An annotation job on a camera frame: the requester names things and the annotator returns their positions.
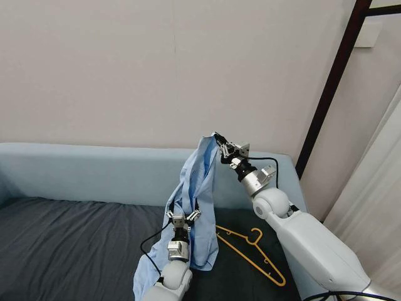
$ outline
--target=electrical wire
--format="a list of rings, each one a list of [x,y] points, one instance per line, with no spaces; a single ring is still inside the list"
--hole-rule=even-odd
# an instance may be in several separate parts
[[[272,157],[247,157],[243,155],[239,155],[241,158],[248,160],[273,160],[276,163],[276,188],[278,189],[278,161]]]
[[[321,300],[326,300],[326,297],[329,296],[342,296],[342,295],[349,295],[349,296],[361,296],[361,297],[368,297],[368,298],[373,298],[377,300],[384,300],[384,301],[396,301],[395,299],[384,297],[384,296],[379,296],[379,295],[374,295],[371,293],[362,293],[362,292],[349,292],[349,291],[334,291],[334,292],[326,292],[326,293],[318,293],[316,295],[310,296],[306,299],[303,299],[303,301],[312,301],[316,300],[318,298],[323,298]]]
[[[143,244],[146,243],[149,239],[155,237],[156,235],[160,234],[164,229],[167,228],[167,226],[171,223],[171,220],[169,220],[169,222],[158,232],[156,232],[155,234],[153,234],[152,236],[149,236],[147,239],[145,239],[144,241],[141,242],[140,244],[140,250],[142,251],[143,254],[146,255],[146,257],[150,260],[150,262],[152,262],[153,266],[156,268],[157,272],[159,273],[159,276],[162,276],[162,272],[159,270],[159,268],[157,267],[156,263],[151,259],[151,257],[148,255],[147,252],[145,252],[145,250],[143,249]]]

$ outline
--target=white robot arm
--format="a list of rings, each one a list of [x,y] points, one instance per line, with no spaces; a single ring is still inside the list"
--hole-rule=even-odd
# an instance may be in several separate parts
[[[401,300],[373,284],[356,254],[316,218],[298,210],[283,191],[267,188],[276,170],[267,166],[258,171],[252,166],[247,159],[249,144],[233,144],[218,133],[214,133],[214,137],[220,147],[221,162],[229,164],[237,173],[238,181],[252,199],[255,214],[276,231],[281,245],[317,283],[331,292],[370,293],[388,297],[382,300]],[[187,247],[187,244],[181,244],[180,252],[185,253]],[[179,301],[188,290],[192,273],[187,261],[171,258],[170,253],[169,244],[169,260],[172,261],[163,269],[162,278],[147,292],[145,301]],[[345,300],[375,300],[366,296],[342,297]]]

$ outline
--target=blue fabric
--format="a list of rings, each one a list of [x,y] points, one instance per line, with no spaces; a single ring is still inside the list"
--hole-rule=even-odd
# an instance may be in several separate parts
[[[212,269],[219,251],[212,194],[217,150],[213,137],[200,140],[198,148],[186,160],[180,173],[180,184],[166,204],[166,211],[173,201],[174,213],[190,214],[195,210],[195,198],[197,199],[202,214],[190,231],[190,267],[202,271]],[[165,216],[163,225],[167,222],[168,218]],[[173,226],[169,225],[148,253],[160,270],[168,264],[167,243],[173,235]],[[157,270],[143,255],[133,277],[135,300],[141,300],[158,278]]]

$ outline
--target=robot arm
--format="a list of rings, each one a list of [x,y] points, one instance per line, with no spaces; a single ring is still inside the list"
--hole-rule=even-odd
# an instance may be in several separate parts
[[[315,217],[298,210],[281,190],[266,188],[276,171],[271,166],[261,171],[253,167],[246,159],[249,144],[236,145],[218,133],[214,135],[221,150],[221,162],[237,172],[238,181],[252,198],[255,214],[276,231],[281,245],[317,283],[329,291],[366,292],[397,298],[372,284],[356,254]],[[356,300],[373,299],[357,297]]]

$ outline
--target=yellow clothes hanger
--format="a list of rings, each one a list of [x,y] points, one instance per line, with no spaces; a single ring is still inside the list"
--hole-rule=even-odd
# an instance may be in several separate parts
[[[271,260],[266,256],[266,254],[264,254],[264,252],[262,251],[262,249],[260,249],[260,247],[258,246],[258,242],[259,240],[261,240],[262,238],[262,231],[258,228],[253,228],[251,229],[251,231],[257,231],[259,232],[259,236],[258,238],[256,238],[256,240],[254,242],[250,242],[248,240],[248,236],[239,234],[237,232],[231,231],[230,229],[227,228],[223,228],[222,226],[218,226],[216,225],[217,229],[221,229],[224,230],[227,235],[231,235],[234,234],[236,236],[239,236],[243,239],[246,240],[246,242],[251,245],[254,246],[255,248],[258,249],[258,251],[260,252],[260,254],[262,254],[262,256],[264,257],[264,262],[265,264],[271,265],[271,267],[273,268],[274,271],[276,271],[276,273],[279,275],[279,277],[281,278],[281,281],[278,282],[276,279],[274,279],[269,273],[266,273],[262,268],[260,268],[257,264],[255,264],[252,260],[250,260],[247,256],[245,256],[241,251],[239,251],[235,246],[233,246],[232,244],[230,244],[227,240],[225,240],[220,234],[219,232],[217,232],[217,237],[222,240],[227,246],[229,246],[230,248],[232,248],[235,252],[237,252],[238,254],[240,254],[246,261],[248,261],[251,265],[253,265],[256,269],[258,269],[263,275],[265,275],[266,277],[268,277],[271,281],[273,281],[273,283],[275,283],[276,285],[278,285],[279,287],[283,287],[286,285],[286,279],[284,278],[283,274],[280,273],[280,271],[276,268],[276,266],[271,262]]]

